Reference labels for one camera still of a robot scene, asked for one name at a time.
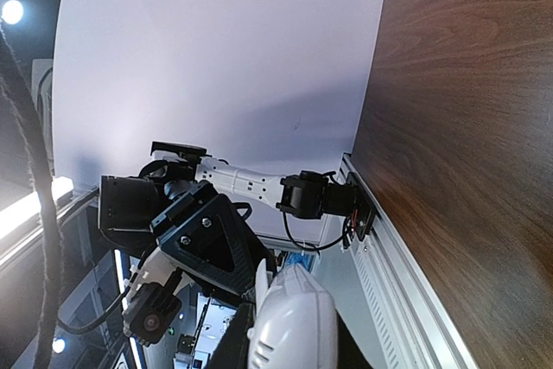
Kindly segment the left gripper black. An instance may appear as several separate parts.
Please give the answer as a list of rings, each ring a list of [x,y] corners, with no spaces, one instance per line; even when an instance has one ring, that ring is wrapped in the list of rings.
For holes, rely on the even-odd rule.
[[[200,181],[151,222],[161,251],[188,275],[243,296],[254,285],[257,237],[232,202]]]

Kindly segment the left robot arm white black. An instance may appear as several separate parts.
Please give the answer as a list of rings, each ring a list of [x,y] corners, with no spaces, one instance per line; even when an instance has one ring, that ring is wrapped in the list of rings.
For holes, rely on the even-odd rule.
[[[99,229],[139,264],[124,285],[128,298],[173,296],[197,283],[227,301],[252,299],[261,262],[276,268],[248,225],[251,202],[284,218],[341,217],[353,226],[359,190],[334,174],[259,174],[211,157],[203,148],[155,142],[164,156],[136,176],[105,175],[99,183]]]

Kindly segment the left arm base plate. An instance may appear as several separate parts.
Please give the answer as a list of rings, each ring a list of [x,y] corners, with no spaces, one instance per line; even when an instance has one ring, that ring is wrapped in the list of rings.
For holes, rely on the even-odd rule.
[[[356,191],[355,210],[352,216],[353,231],[357,240],[362,242],[372,231],[378,210],[358,174],[349,172],[346,183],[352,185]]]

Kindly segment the white remote control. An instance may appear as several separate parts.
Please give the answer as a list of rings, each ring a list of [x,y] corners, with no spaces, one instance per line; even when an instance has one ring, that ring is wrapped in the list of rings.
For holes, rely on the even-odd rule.
[[[277,274],[265,260],[256,271],[256,312],[247,330],[249,368],[336,368],[334,299],[302,265]]]

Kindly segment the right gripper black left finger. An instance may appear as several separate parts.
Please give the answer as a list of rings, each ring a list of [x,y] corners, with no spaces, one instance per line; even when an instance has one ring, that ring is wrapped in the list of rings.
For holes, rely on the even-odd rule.
[[[243,303],[238,307],[228,329],[217,345],[207,369],[245,369],[249,353],[247,331],[253,327],[255,306]]]

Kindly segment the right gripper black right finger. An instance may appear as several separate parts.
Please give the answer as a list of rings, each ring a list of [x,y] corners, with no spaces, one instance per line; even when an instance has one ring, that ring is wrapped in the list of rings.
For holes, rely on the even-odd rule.
[[[338,369],[372,369],[340,315],[338,324]]]

